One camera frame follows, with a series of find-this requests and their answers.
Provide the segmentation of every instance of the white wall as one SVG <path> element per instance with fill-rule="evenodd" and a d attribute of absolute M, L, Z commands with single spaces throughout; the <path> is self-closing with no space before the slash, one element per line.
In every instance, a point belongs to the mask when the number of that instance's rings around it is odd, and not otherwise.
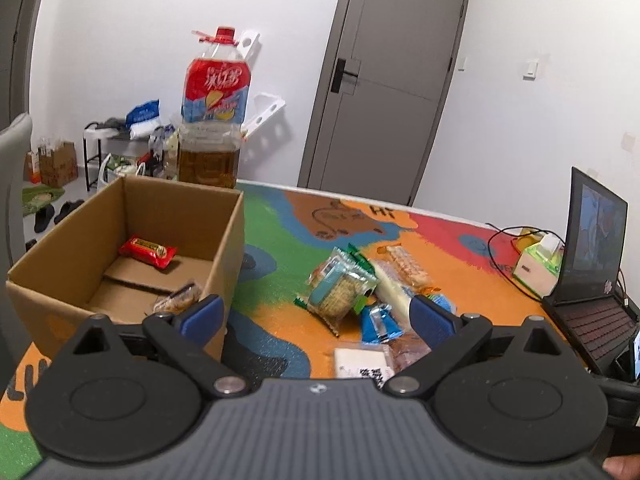
<path fill-rule="evenodd" d="M 629 202 L 623 270 L 640 298 L 640 0 L 470 0 L 464 56 L 415 205 L 564 234 L 571 166 L 592 168 Z"/>
<path fill-rule="evenodd" d="M 42 0 L 33 45 L 34 142 L 73 139 L 90 121 L 159 98 L 179 111 L 184 73 L 198 51 L 191 29 L 254 28 L 262 49 L 251 95 L 280 94 L 278 124 L 252 139 L 240 176 L 295 185 L 337 0 Z"/>

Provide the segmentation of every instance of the large plastic bottle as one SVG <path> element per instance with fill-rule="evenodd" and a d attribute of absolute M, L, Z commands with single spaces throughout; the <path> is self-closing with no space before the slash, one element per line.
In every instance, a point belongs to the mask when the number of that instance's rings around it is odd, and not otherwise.
<path fill-rule="evenodd" d="M 233 28 L 219 27 L 215 37 L 196 34 L 205 49 L 184 82 L 178 180 L 234 187 L 251 73 Z"/>

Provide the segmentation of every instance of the laptop keyboard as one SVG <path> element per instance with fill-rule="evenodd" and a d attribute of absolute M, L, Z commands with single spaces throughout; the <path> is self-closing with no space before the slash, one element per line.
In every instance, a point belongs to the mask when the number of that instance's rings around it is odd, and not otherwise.
<path fill-rule="evenodd" d="M 629 337 L 636 324 L 614 299 L 564 306 L 559 313 L 594 359 L 599 359 Z"/>

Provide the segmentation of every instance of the red and blue label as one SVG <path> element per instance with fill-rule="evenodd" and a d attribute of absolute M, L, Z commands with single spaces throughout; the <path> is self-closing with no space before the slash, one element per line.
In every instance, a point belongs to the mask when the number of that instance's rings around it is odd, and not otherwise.
<path fill-rule="evenodd" d="M 195 59 L 184 83 L 184 121 L 241 124 L 250 82 L 251 73 L 244 61 Z"/>

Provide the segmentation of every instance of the black slipper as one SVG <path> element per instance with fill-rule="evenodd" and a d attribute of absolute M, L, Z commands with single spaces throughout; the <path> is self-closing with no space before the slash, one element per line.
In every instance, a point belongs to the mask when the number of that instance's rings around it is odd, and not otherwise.
<path fill-rule="evenodd" d="M 43 233 L 46 231 L 49 222 L 53 218 L 53 215 L 56 214 L 56 210 L 53 209 L 51 204 L 47 204 L 43 208 L 38 209 L 36 212 L 36 224 L 33 228 L 37 233 Z"/>
<path fill-rule="evenodd" d="M 58 223 L 62 222 L 69 213 L 78 209 L 83 203 L 84 200 L 76 200 L 75 202 L 63 203 L 62 207 L 60 208 L 60 213 L 53 219 L 53 223 L 55 225 L 58 225 Z"/>

